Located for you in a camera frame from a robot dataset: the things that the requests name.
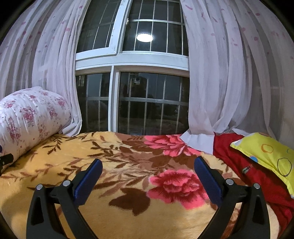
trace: yellow pillowcase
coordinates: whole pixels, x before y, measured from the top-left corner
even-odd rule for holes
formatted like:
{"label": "yellow pillowcase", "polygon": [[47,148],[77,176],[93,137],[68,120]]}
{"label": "yellow pillowcase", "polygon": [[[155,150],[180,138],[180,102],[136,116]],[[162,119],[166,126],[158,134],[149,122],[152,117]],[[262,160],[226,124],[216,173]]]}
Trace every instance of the yellow pillowcase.
{"label": "yellow pillowcase", "polygon": [[252,133],[231,143],[253,161],[273,171],[287,186],[294,199],[294,150],[264,133]]}

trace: floral blanket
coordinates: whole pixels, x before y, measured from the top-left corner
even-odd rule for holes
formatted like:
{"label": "floral blanket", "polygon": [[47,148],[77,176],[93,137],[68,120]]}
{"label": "floral blanket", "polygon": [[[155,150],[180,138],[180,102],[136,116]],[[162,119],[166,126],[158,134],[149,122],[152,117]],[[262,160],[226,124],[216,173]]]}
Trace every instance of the floral blanket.
{"label": "floral blanket", "polygon": [[[224,178],[243,184],[220,159],[187,147],[179,135],[53,135],[1,176],[0,210],[16,236],[24,239],[35,186],[59,185],[73,179],[99,158],[103,173],[87,203],[79,209],[100,239],[196,239],[217,209],[193,171],[194,159],[200,154]],[[229,236],[239,208],[237,204],[222,238]],[[268,211],[274,239],[279,224],[269,206]],[[57,212],[67,236],[74,238],[60,206]]]}

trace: red cloth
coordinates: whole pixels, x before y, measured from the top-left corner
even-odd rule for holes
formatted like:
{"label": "red cloth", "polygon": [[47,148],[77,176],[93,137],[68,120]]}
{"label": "red cloth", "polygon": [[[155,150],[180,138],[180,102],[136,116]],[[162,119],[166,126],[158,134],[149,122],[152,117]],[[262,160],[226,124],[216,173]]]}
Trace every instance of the red cloth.
{"label": "red cloth", "polygon": [[[259,183],[266,202],[277,215],[282,232],[294,215],[294,199],[290,197],[286,185],[272,171],[254,162],[240,151],[230,147],[234,141],[242,139],[242,135],[235,133],[215,136],[213,155],[224,161],[247,185]],[[246,174],[242,170],[250,167]]]}

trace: blue gripper pad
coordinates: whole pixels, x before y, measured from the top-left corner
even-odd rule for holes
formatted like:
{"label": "blue gripper pad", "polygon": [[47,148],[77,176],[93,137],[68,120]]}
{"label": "blue gripper pad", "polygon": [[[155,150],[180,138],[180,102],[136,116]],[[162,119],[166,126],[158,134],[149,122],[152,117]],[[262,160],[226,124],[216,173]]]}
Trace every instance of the blue gripper pad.
{"label": "blue gripper pad", "polygon": [[102,174],[102,170],[103,165],[101,160],[95,159],[86,171],[79,172],[79,174],[85,172],[85,175],[73,192],[74,204],[76,206],[84,205],[86,203],[93,187]]}
{"label": "blue gripper pad", "polygon": [[222,189],[207,167],[208,165],[206,166],[205,161],[201,156],[195,159],[195,173],[199,177],[210,201],[220,207],[223,201]]}

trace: screw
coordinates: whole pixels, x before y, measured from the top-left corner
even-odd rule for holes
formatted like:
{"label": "screw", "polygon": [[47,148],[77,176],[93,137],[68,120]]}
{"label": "screw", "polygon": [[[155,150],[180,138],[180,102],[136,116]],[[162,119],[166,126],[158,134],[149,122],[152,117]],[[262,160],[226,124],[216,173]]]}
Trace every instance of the screw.
{"label": "screw", "polygon": [[228,178],[225,182],[226,182],[228,185],[233,185],[233,184],[234,184],[234,181],[231,180],[230,178]]}
{"label": "screw", "polygon": [[67,186],[70,185],[70,184],[71,184],[71,182],[70,182],[69,180],[65,180],[65,181],[62,183],[62,185],[65,186],[65,187],[67,187]]}
{"label": "screw", "polygon": [[37,187],[36,187],[36,189],[37,189],[37,190],[41,190],[41,189],[42,189],[42,187],[43,187],[43,185],[42,185],[42,184],[38,184],[38,185],[37,185]]}
{"label": "screw", "polygon": [[260,189],[260,185],[258,183],[253,184],[256,189]]}

